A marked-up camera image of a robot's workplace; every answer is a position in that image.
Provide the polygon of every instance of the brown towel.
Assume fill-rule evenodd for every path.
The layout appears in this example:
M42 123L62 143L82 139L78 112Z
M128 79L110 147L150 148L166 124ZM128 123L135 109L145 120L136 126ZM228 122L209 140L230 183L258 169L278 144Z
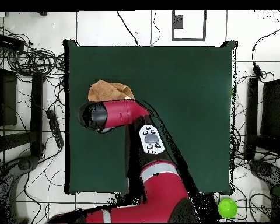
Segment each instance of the brown towel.
M135 99L131 89L121 83L108 83L99 80L91 85L88 92L88 100L90 102L107 102L111 100Z

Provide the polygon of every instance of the black border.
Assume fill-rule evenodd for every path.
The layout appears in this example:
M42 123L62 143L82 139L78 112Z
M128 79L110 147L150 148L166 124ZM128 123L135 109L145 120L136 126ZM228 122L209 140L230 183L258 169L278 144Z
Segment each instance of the black border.
M202 41L202 42L205 42L205 38L207 36L207 11L203 10L203 38L174 38L174 31L175 31L175 28L174 28L174 19L176 17L175 15L175 10L172 11L172 31L171 31L171 41Z

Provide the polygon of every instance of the green table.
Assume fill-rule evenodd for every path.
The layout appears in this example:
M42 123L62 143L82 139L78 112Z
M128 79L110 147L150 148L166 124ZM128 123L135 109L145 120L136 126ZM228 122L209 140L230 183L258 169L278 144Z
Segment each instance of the green table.
M128 85L137 100L156 109L200 192L230 190L234 42L221 48L112 47L77 46L68 40L64 46L69 55L66 177L70 194L127 193L124 127L100 135L81 127L77 119L89 86L99 79Z

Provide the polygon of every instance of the green ball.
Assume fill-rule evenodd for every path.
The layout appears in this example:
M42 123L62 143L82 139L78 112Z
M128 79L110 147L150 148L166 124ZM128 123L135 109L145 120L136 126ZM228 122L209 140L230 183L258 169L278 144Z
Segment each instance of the green ball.
M235 215L237 214L237 205L234 200L225 198L219 203L218 211L221 217L230 219L235 217Z

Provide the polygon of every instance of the floor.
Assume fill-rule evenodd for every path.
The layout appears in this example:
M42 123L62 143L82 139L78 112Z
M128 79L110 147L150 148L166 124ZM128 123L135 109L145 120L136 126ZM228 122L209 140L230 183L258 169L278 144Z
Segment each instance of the floor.
M184 23L197 21L202 23L200 15L196 20L190 12L179 11L176 15L184 15ZM181 41L172 42L172 12L171 11L136 11L123 12L122 18L130 31L137 37L138 43L143 46L170 46L170 45L187 45L187 46L220 46L224 41L235 40L239 42L236 53L236 71L238 81L241 83L237 87L238 98L236 113L236 128L244 135L244 114L246 108L246 75L253 74L251 62L251 49L254 43L262 36L270 34L280 28L280 12L278 11L260 11L260 10L208 10L206 19L206 39L202 41ZM116 12L48 12L46 17L40 16L36 12L8 13L3 19L0 18L0 27L6 32L11 31L16 34L25 34L33 43L33 47L41 47L51 50L55 55L64 52L63 39L77 40L80 45L134 45L135 40L124 27ZM201 28L190 30L189 33L200 35ZM181 38L194 38L188 36L187 32L179 32ZM280 78L280 33L263 39L257 44L254 53L254 60L260 66L262 71L272 72L275 79ZM272 74L268 74L265 81L272 80ZM50 83L44 83L44 108L55 101L54 86L59 81L58 78L50 80ZM18 102L29 102L31 92L31 84L18 81L17 84ZM17 104L17 111L23 118L23 122L29 129L30 126L30 110L24 102ZM57 116L60 117L59 123L61 130L64 130L63 119L64 110L62 107L57 108ZM49 131L47 118L44 117L43 125L43 142L45 143L51 132ZM23 127L19 121L17 126L5 127L1 131L1 135L9 135L23 131ZM54 155L58 148L54 138L48 140L46 145L46 157ZM1 154L1 159L9 161L17 157L21 152L28 149L28 145L24 145L15 149L11 149ZM27 193L35 200L41 202L40 206L27 198L23 192L23 187L27 181L27 176L23 176L17 187L17 211L20 217L28 217L30 222L36 216L34 223L45 223L48 217L54 216L75 208L92 208L106 204L113 194L97 194L97 193L80 193L77 195L66 195L63 192L63 184L65 181L65 149L55 158L40 164L36 170L31 172L28 183ZM239 159L235 160L235 164L240 163ZM239 207L238 215L234 221L252 222L253 217L258 222L267 221L266 212L261 209L264 206L270 210L270 201L262 196L255 196L251 201L255 207L252 212L247 210L247 201L244 198L250 198L255 193L263 193L270 196L267 186L257 178L255 178L245 166L239 166L233 173L233 184L236 190L231 199L237 201Z

